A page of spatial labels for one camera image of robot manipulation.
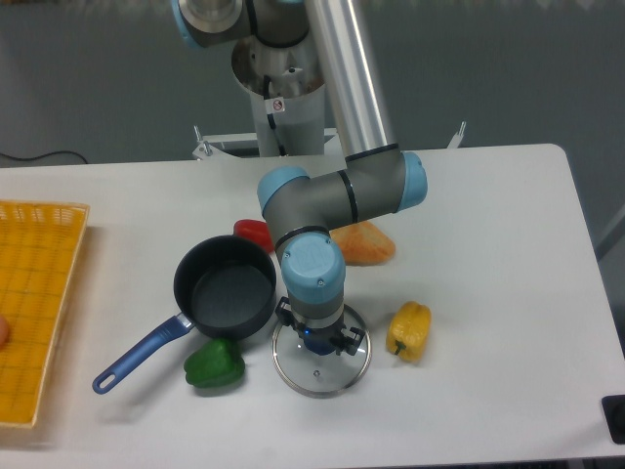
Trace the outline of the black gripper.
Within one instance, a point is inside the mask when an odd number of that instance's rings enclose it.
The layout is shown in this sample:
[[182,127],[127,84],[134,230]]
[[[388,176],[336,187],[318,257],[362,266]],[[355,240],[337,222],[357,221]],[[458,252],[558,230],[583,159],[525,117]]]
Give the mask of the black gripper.
[[294,330],[307,348],[335,348],[337,355],[354,356],[364,339],[363,329],[346,327],[342,296],[324,303],[283,296],[274,312],[278,324]]

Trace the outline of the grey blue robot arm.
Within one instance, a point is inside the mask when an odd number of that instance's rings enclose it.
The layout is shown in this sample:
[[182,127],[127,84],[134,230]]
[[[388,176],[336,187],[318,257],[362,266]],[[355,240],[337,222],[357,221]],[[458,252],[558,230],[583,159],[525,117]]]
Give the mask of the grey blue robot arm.
[[314,154],[328,96],[344,169],[312,177],[286,166],[257,194],[291,310],[282,322],[321,356],[354,353],[360,331],[344,329],[345,261],[330,232],[421,203],[419,157],[399,149],[357,1],[176,1],[182,36],[207,48],[233,42],[231,66],[251,96],[262,155]]

